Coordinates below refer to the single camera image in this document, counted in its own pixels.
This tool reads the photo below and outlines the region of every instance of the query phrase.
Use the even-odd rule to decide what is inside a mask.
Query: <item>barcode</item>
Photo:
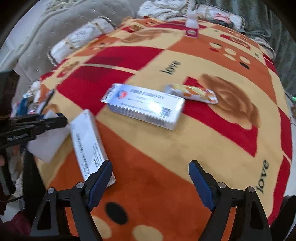
[[[162,120],[158,120],[158,119],[154,119],[152,117],[146,116],[146,121],[165,127],[165,122]]]
[[[103,98],[101,99],[102,102],[108,102],[109,99],[112,97],[113,95],[113,90],[116,87],[116,84],[113,84],[108,91],[106,92],[106,94],[103,96]]]
[[[166,117],[169,117],[172,113],[172,110],[168,109],[168,108],[164,108],[162,107],[161,108],[161,113],[160,115],[163,115],[163,116],[166,116]]]

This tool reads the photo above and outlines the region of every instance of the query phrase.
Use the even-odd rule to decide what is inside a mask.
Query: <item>metal screw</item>
[[[226,184],[223,183],[223,182],[219,182],[219,183],[218,183],[218,187],[220,187],[220,188],[225,188],[225,187],[226,187]]]
[[[48,190],[47,190],[47,193],[53,193],[54,192],[54,188],[49,188]]]
[[[248,187],[248,191],[253,193],[255,192],[255,189],[253,187]]]
[[[77,184],[76,184],[76,187],[77,187],[77,188],[83,188],[83,187],[84,187],[84,183],[77,183]]]

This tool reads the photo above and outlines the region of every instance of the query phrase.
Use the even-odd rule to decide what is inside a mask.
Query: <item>green curtain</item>
[[[263,37],[276,52],[274,64],[283,87],[296,96],[296,43],[278,17],[261,0],[197,0],[242,16],[248,37]]]

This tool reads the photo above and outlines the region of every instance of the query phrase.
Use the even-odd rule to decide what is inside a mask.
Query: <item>orange and white wrapper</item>
[[[171,84],[165,87],[165,93],[176,95],[184,99],[201,101],[209,104],[218,104],[215,93],[203,87]]]

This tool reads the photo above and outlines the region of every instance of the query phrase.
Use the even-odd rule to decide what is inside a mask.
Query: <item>plastic bottle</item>
[[[187,11],[187,21],[185,23],[186,36],[198,38],[199,25],[197,22],[197,13],[191,10]]]

